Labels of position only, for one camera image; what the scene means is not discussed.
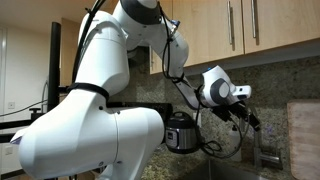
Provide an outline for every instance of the wooden board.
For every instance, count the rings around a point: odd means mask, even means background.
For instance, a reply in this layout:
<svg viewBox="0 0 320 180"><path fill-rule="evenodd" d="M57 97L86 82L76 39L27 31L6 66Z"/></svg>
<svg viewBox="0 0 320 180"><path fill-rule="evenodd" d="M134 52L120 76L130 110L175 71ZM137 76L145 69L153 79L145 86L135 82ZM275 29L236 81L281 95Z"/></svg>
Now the wooden board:
<svg viewBox="0 0 320 180"><path fill-rule="evenodd" d="M320 100L288 103L291 173L299 180L320 179Z"/></svg>

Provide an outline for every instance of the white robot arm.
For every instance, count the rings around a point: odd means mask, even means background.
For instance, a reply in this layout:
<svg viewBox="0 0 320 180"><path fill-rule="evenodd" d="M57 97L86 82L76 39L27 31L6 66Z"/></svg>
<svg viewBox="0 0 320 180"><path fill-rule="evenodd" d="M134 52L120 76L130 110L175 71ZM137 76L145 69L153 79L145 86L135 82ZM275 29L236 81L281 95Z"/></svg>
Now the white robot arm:
<svg viewBox="0 0 320 180"><path fill-rule="evenodd" d="M165 53L163 61L190 108L197 109L199 103L230 105L250 97L251 88L234 86L220 67L203 74L205 85L195 93L196 88L183 77L188 45L161 17L157 0L120 0L113 15L97 12L71 92L12 139L20 140L21 166L30 176L67 176L108 165L99 179L140 179L163 139L162 119L147 108L107 108L106 101L127 86L127 51L142 42L161 57L170 37L171 53ZM167 27L174 33L168 34Z"/></svg>

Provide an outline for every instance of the wall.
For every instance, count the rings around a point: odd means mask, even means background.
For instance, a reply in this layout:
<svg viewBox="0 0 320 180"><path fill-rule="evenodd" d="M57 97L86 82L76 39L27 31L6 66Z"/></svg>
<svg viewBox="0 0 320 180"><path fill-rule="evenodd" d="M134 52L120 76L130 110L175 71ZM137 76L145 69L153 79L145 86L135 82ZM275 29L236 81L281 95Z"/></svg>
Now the wall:
<svg viewBox="0 0 320 180"><path fill-rule="evenodd" d="M7 27L7 54L4 88L4 113L20 110L41 101L43 85L47 79L49 67L49 35L39 34L24 29ZM8 102L14 102L15 108L8 109ZM30 119L28 110L18 114L5 116L4 121ZM17 130L4 130L3 133L14 133ZM17 146L13 146L13 154L5 155L5 148L12 146L2 144L1 173L21 169L17 158Z"/></svg>
<svg viewBox="0 0 320 180"><path fill-rule="evenodd" d="M190 110L174 85L162 74L149 75L148 51L141 50L130 61L131 80L129 86L111 101L169 102L174 111ZM291 99L319 99L320 57L297 59L267 65L252 66L226 71L236 85L249 84L253 89L248 103L257 110L262 123L262 145L264 150L281 153L283 171L290 174L289 142L287 129L287 102ZM188 77L194 87L202 83L200 75ZM224 123L208 109L202 110L203 135L207 140L216 140L227 147L230 123ZM240 166L253 164L253 131L248 132L242 148L243 161ZM190 155L176 155L165 148L154 153L146 167L143 179L176 179L208 159L202 152Z"/></svg>

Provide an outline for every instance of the kitchen sink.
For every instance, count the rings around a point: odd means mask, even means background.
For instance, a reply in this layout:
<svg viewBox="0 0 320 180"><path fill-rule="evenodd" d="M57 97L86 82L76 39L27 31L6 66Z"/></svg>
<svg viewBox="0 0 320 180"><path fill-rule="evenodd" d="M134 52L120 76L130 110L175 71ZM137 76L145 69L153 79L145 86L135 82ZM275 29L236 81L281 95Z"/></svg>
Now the kitchen sink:
<svg viewBox="0 0 320 180"><path fill-rule="evenodd" d="M244 171L212 160L196 168L183 180L267 180L252 172Z"/></svg>

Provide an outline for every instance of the granite backsplash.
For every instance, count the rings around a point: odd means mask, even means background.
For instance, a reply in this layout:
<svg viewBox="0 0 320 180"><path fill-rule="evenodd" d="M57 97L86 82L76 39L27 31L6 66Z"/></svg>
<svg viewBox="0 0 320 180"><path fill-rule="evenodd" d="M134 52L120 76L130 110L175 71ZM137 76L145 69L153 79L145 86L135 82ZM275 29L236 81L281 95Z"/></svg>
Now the granite backsplash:
<svg viewBox="0 0 320 180"><path fill-rule="evenodd" d="M192 115L178 89L162 74L149 75L148 49L139 49L129 60L130 82L121 93L110 101L166 102L174 111L186 111ZM262 147L281 154L282 172L290 174L290 153L287 128L287 102L292 99L320 98L320 57L290 60L259 66L227 70L235 85L250 85L252 97L247 101L255 107L262 123ZM188 77L194 87L202 84L202 76ZM223 148L229 143L231 123L225 123L208 109L201 110L201 131L207 140L216 140ZM243 164L253 164L253 131L251 128L242 146ZM198 151L179 155L170 153L164 145L154 153L145 168L142 179L178 179L192 171L209 157Z"/></svg>

